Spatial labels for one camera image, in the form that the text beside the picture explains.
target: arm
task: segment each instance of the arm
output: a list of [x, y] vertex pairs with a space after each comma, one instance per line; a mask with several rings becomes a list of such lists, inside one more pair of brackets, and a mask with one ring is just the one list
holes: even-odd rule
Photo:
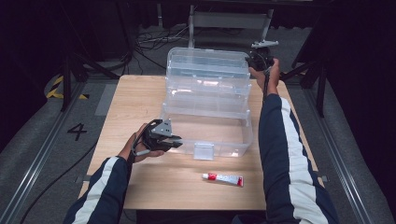
[[[92, 175], [88, 190], [67, 211], [64, 223], [118, 223], [120, 220], [125, 193], [128, 189], [132, 164], [128, 164], [132, 143], [142, 132], [144, 124], [134, 133], [117, 157], [107, 158], [101, 167]], [[136, 147], [137, 151], [145, 150], [143, 144]], [[138, 156], [134, 162], [146, 157], [158, 157], [163, 151], [151, 151]]]
[[[260, 73], [250, 69], [262, 87]], [[262, 107], [259, 146], [269, 223], [338, 223], [332, 200], [312, 170], [299, 126], [287, 100], [277, 94], [278, 60]]]

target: sleeve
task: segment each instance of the sleeve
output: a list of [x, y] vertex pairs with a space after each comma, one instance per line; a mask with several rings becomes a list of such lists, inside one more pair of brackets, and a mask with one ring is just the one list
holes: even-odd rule
[[67, 211], [64, 223], [118, 223], [128, 174], [125, 159], [106, 159], [91, 177], [88, 190]]
[[265, 99], [259, 124], [268, 223], [338, 223], [330, 195], [312, 170], [287, 100]]

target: table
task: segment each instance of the table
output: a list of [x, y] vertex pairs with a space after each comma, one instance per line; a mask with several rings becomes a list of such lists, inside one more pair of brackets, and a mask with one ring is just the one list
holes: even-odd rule
[[[262, 92], [251, 80], [249, 107], [253, 127], [253, 144], [240, 158], [215, 157], [213, 161], [197, 161], [192, 155], [166, 153], [160, 158], [147, 158], [134, 164], [124, 208], [167, 210], [265, 210], [262, 188], [262, 166], [257, 132], [262, 108]], [[279, 94], [290, 96], [283, 82]], [[117, 155], [131, 134], [144, 122], [157, 119], [165, 97], [164, 77], [123, 76], [109, 108], [99, 142], [92, 157], [88, 175], [92, 175], [107, 157]], [[301, 130], [306, 151], [317, 170], [311, 151]], [[242, 175], [242, 188], [207, 182], [204, 173]], [[88, 184], [85, 183], [81, 194]]]

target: toothpaste tube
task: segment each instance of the toothpaste tube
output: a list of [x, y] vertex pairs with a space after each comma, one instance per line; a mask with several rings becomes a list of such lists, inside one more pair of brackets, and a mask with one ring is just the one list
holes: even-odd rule
[[217, 180], [239, 187], [244, 187], [244, 177], [242, 177], [241, 175], [202, 174], [202, 178], [207, 180]]

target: clear plastic container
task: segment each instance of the clear plastic container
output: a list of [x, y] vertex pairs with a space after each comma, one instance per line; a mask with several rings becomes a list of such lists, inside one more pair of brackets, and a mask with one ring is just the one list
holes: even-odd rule
[[183, 146], [170, 151], [195, 159], [240, 157], [252, 142], [244, 52], [174, 48], [168, 53], [161, 119], [171, 119]]

